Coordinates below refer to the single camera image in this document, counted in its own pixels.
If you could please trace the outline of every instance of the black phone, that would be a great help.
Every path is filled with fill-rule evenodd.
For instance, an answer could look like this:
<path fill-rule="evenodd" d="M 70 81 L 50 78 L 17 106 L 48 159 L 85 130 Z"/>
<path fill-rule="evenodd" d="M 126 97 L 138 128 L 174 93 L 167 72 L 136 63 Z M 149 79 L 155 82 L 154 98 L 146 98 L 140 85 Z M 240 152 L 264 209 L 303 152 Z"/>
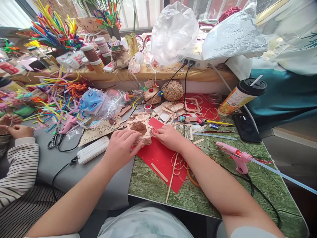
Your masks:
<path fill-rule="evenodd" d="M 262 142 L 262 139 L 260 138 L 260 135 L 249 116 L 234 114 L 232 118 L 237 127 L 241 140 L 253 143 Z"/>

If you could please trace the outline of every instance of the teal cloth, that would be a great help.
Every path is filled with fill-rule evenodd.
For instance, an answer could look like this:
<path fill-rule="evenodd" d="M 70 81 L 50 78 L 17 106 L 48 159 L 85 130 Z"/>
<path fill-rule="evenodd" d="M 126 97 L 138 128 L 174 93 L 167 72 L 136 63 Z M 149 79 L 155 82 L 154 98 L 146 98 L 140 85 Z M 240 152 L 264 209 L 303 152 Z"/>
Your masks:
<path fill-rule="evenodd" d="M 247 104 L 260 130 L 317 114 L 317 75 L 252 69 L 250 77 L 267 83 L 266 92 Z"/>

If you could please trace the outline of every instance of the pink glue gun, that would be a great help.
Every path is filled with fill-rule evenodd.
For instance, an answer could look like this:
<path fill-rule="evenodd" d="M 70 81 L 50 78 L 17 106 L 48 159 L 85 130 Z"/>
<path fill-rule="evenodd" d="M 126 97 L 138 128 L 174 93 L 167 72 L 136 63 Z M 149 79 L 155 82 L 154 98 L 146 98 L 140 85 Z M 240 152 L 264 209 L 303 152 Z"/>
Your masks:
<path fill-rule="evenodd" d="M 71 115 L 66 115 L 67 118 L 66 124 L 64 125 L 63 129 L 59 131 L 60 134 L 66 134 L 69 132 L 70 128 L 72 127 L 73 124 L 76 124 L 78 119 L 76 117 L 73 117 Z"/>
<path fill-rule="evenodd" d="M 248 167 L 246 163 L 251 161 L 251 158 L 253 158 L 251 155 L 249 155 L 246 152 L 241 152 L 237 148 L 234 148 L 233 146 L 230 146 L 228 144 L 222 143 L 222 142 L 215 142 L 216 146 L 226 152 L 230 158 L 232 158 L 235 163 L 237 164 L 237 171 L 240 174 L 247 174 L 248 173 Z"/>

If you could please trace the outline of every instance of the gray table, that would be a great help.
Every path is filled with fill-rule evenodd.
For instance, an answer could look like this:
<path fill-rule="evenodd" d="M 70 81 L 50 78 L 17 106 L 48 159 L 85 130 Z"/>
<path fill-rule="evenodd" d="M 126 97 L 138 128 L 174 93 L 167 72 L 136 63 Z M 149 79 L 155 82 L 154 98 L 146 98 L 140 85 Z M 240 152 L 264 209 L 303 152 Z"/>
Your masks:
<path fill-rule="evenodd" d="M 26 121 L 23 124 L 34 126 L 32 121 Z M 54 131 L 55 129 L 51 132 L 45 132 L 45 129 L 42 129 L 34 133 L 36 143 L 39 144 L 40 148 L 37 178 L 48 184 L 52 184 L 55 174 L 77 156 L 77 151 L 85 146 L 78 147 L 70 152 L 59 152 L 57 148 L 48 149 L 47 144 L 52 139 Z M 67 137 L 64 137 L 61 150 L 74 148 L 78 143 L 79 137 L 80 135 L 76 135 L 70 141 L 67 141 Z M 104 153 L 100 154 L 84 165 L 76 163 L 73 166 L 67 166 L 56 177 L 54 187 L 63 192 L 69 191 L 100 161 L 103 155 Z M 133 161 L 134 158 L 113 176 L 96 206 L 97 209 L 113 210 L 128 206 L 128 190 Z"/>

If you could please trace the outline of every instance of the red craft paper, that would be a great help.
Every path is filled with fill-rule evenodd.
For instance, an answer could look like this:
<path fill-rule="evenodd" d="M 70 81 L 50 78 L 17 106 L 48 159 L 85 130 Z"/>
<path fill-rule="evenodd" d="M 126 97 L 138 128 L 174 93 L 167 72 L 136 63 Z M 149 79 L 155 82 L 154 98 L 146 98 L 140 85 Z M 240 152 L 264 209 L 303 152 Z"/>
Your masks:
<path fill-rule="evenodd" d="M 202 98 L 202 100 L 200 98 L 197 98 L 197 102 L 199 103 L 199 106 L 202 106 L 202 107 L 205 107 L 205 108 L 216 108 L 216 105 L 212 102 L 209 102 L 208 100 L 206 100 L 204 97 L 202 97 L 201 95 L 203 95 L 206 99 L 208 99 L 208 94 L 189 94 L 189 93 L 186 93 L 186 98 L 193 98 L 194 96 L 199 96 Z M 184 102 L 184 97 L 182 97 L 181 99 L 178 100 L 179 102 Z M 189 104 L 187 103 L 187 107 L 189 109 L 195 109 L 195 105 L 193 104 Z M 202 108 L 201 112 L 203 115 L 206 113 L 206 109 Z M 206 115 L 205 115 L 205 118 L 204 117 L 200 117 L 199 114 L 197 114 L 197 116 L 200 118 L 200 119 L 208 119 L 208 120 L 211 120 L 211 121 L 218 121 L 219 120 L 219 117 L 217 115 L 217 109 L 211 109 L 212 112 L 214 112 L 215 114 L 213 114 L 212 112 L 210 111 L 207 111 Z"/>
<path fill-rule="evenodd" d="M 149 121 L 149 124 L 153 127 L 153 132 L 160 129 L 164 124 L 158 121 L 156 118 L 152 117 Z M 152 137 L 152 144 L 146 145 L 138 152 L 138 156 L 160 177 L 156 171 L 153 169 L 151 163 L 153 163 L 158 170 L 164 174 L 168 182 L 163 181 L 169 186 L 172 174 L 173 174 L 173 165 L 172 165 L 172 156 L 175 154 L 175 151 L 168 149 L 165 145 L 158 141 L 155 137 Z M 182 159 L 181 155 L 178 155 L 177 162 L 180 162 Z M 173 177 L 171 189 L 178 193 L 179 189 L 183 185 L 187 172 L 185 166 L 180 170 L 179 175 Z"/>

